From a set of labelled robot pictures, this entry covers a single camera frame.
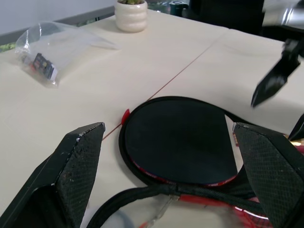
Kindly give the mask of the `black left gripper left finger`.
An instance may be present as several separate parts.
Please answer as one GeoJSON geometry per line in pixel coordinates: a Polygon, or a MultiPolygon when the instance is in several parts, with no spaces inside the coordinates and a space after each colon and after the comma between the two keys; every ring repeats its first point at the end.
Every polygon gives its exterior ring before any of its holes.
{"type": "Polygon", "coordinates": [[[104,132],[98,122],[67,133],[0,216],[0,228],[80,228],[104,132]]]}

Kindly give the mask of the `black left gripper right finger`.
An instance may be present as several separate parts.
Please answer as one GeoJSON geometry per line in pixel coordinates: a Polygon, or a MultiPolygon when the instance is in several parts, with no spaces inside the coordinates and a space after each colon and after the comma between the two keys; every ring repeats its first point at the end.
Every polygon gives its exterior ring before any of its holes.
{"type": "Polygon", "coordinates": [[[235,123],[249,183],[274,228],[304,228],[304,155],[281,133],[235,123]]]}

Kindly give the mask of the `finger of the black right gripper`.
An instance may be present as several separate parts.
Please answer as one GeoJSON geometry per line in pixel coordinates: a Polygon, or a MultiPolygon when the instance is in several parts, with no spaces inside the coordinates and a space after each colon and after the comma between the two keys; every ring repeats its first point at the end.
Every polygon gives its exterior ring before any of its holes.
{"type": "Polygon", "coordinates": [[[299,66],[298,55],[283,55],[257,85],[251,100],[251,107],[255,108],[265,100],[273,97],[287,83],[288,77],[299,66]]]}

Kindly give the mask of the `black and red paddle case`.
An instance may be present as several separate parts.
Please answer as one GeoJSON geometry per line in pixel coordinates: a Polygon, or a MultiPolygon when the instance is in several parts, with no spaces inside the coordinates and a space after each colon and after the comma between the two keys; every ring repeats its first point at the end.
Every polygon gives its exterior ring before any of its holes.
{"type": "MultiPolygon", "coordinates": [[[[161,194],[167,195],[170,201],[182,200],[191,203],[202,203],[211,206],[231,208],[240,219],[244,228],[274,228],[263,211],[259,199],[249,183],[239,149],[239,144],[233,131],[233,126],[235,123],[237,122],[230,122],[228,123],[228,126],[231,127],[231,132],[233,134],[231,141],[232,143],[236,144],[234,147],[234,156],[237,168],[241,168],[245,172],[245,175],[236,180],[234,184],[212,188],[198,185],[168,184],[157,182],[147,184],[140,179],[145,184],[144,187],[124,190],[111,197],[93,215],[87,228],[101,228],[107,219],[123,206],[137,200],[151,198],[161,194]]],[[[240,123],[257,126],[256,124],[248,122],[244,119],[242,119],[240,123]]],[[[292,141],[304,138],[304,114],[302,114],[302,116],[299,118],[290,135],[285,138],[287,138],[291,144],[292,141]]]]}

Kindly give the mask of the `black rubber table tennis paddle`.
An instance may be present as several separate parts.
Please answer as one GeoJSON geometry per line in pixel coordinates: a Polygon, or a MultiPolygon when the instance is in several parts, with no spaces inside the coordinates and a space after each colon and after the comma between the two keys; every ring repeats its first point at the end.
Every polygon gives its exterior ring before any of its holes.
{"type": "Polygon", "coordinates": [[[147,184],[186,184],[217,188],[234,184],[237,168],[230,122],[242,118],[186,97],[159,97],[122,117],[121,156],[147,184]]]}

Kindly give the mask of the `small black card pack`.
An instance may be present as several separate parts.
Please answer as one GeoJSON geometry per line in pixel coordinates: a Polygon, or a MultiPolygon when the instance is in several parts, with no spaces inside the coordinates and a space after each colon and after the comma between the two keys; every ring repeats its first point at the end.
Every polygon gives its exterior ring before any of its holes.
{"type": "Polygon", "coordinates": [[[43,76],[49,81],[55,81],[57,77],[57,69],[55,66],[47,60],[41,53],[37,53],[34,61],[32,62],[32,68],[39,75],[43,76]]]}

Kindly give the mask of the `dark green mug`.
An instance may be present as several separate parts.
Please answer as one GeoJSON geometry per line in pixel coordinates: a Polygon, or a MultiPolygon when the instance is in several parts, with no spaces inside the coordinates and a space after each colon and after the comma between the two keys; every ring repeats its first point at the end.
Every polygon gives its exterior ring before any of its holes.
{"type": "Polygon", "coordinates": [[[182,17],[183,11],[188,8],[188,4],[182,1],[171,1],[169,6],[170,14],[178,17],[182,17]]]}

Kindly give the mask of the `clear plastic bag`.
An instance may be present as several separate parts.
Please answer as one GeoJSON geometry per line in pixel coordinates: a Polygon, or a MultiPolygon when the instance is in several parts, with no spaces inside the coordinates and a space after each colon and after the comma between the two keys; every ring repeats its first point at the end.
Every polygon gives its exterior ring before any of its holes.
{"type": "Polygon", "coordinates": [[[63,23],[44,21],[28,28],[16,41],[16,60],[20,68],[45,87],[58,86],[64,70],[90,47],[118,50],[115,43],[90,31],[63,23]],[[57,69],[55,81],[49,81],[32,68],[41,53],[57,69]]]}

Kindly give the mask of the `white ribbed plant pot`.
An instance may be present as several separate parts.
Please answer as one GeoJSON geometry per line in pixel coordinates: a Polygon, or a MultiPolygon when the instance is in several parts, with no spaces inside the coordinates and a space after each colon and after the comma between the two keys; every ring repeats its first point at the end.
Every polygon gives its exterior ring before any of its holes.
{"type": "Polygon", "coordinates": [[[148,4],[145,1],[140,5],[128,5],[117,1],[114,7],[114,15],[116,25],[121,31],[141,32],[147,28],[148,4]]]}

